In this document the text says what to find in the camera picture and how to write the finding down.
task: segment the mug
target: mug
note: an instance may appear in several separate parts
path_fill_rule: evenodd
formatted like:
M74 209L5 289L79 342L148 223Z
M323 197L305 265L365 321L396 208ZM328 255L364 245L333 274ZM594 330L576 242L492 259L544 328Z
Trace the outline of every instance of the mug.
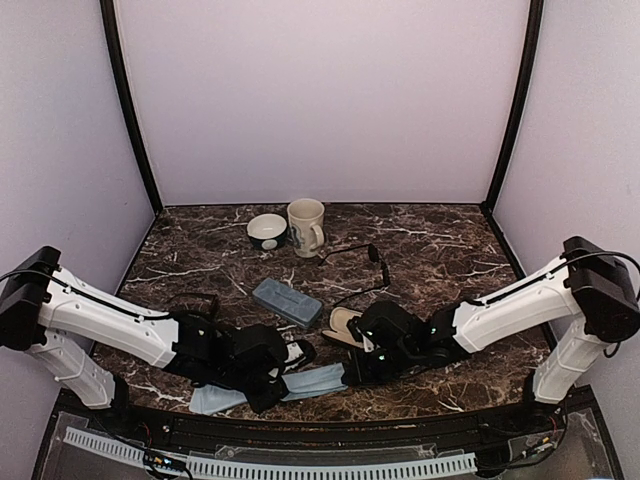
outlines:
M324 205L318 200L301 198L287 207L291 240L296 255L315 257L324 245Z

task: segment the mug handle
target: mug handle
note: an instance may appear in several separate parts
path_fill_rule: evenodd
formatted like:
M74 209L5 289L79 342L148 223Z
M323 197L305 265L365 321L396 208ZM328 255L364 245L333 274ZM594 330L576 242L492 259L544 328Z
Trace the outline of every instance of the mug handle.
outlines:
M311 225L311 230L316 234L316 243L311 247L311 250L315 250L316 248L320 248L324 245L324 232L320 225Z

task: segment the black corner post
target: black corner post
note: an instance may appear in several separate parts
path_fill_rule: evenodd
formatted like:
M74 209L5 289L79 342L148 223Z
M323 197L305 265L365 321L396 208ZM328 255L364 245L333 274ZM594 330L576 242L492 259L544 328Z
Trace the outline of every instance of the black corner post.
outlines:
M158 186L153 178L151 164L149 163L149 157L144 148L140 126L138 125L138 117L136 116L136 111L133 106L133 98L131 97L131 89L129 88L120 37L118 35L118 23L113 0L100 0L100 8L102 10L102 23L107 39L109 58L111 59L111 68L113 69L113 78L115 79L118 96L120 97L120 107L122 108L124 121L127 125L127 131L129 132L129 140L133 147L133 153L136 157L138 169L140 170L149 202L157 215L163 209L162 200L160 199Z
M511 265L513 273L518 280L524 278L526 274L522 265L520 265L520 262L518 261L518 257L516 257L511 245L509 245L509 242L504 236L504 232L500 228L500 225L496 222L496 219L493 216L493 211L498 203L500 190L502 190L502 185L504 184L504 179L507 175L507 169L509 168L509 161L511 160L513 148L518 137L518 129L520 128L520 121L522 120L522 113L524 112L524 106L527 100L529 83L531 82L531 74L533 72L533 63L536 56L536 49L538 47L543 7L544 0L531 0L529 4L527 31L525 33L524 47L522 49L518 80L516 81L516 90L513 95L513 102L511 103L511 111L509 112L509 120L507 121L507 128L504 132L502 146L500 147L500 154L498 155L498 161L496 162L496 168L493 172L491 185L487 192L487 198L480 204L480 211L487 220L491 231L498 240L502 251L505 253L507 260ZM544 333L549 347L551 349L555 348L558 342L548 323L542 325L542 332Z
M533 72L533 63L536 56L536 48L538 46L538 36L540 34L540 25L542 23L542 9L544 0L531 0L529 6L529 20L527 21L527 32L525 34L524 48L522 50L522 59L520 60L520 70L518 71L518 80L516 82L516 90L513 95L513 103L511 104L511 112L507 121L507 128L502 140L502 147L498 155L491 186L484 201L485 207L490 211L496 207L500 190L504 183L504 178L509 168L509 161L513 153L513 147L518 136L522 112L527 99L529 83L531 81L531 73Z

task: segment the bowl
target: bowl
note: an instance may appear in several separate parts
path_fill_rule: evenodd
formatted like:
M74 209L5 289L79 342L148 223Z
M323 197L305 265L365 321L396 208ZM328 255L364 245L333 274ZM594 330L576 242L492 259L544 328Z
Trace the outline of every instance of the bowl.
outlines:
M280 215L265 213L251 219L247 235L254 248L262 251L284 246L287 241L287 221Z

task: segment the blue face mask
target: blue face mask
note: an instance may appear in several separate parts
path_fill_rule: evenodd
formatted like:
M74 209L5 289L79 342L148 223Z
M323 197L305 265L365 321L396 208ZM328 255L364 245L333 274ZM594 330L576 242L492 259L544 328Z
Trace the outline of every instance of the blue face mask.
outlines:
M341 363L283 375L282 379L289 389L289 394L283 400L285 402L301 400L345 390L347 386L342 383L342 375L344 375L344 367ZM212 415L246 401L247 398L242 392L206 385L195 389L189 410L193 413Z

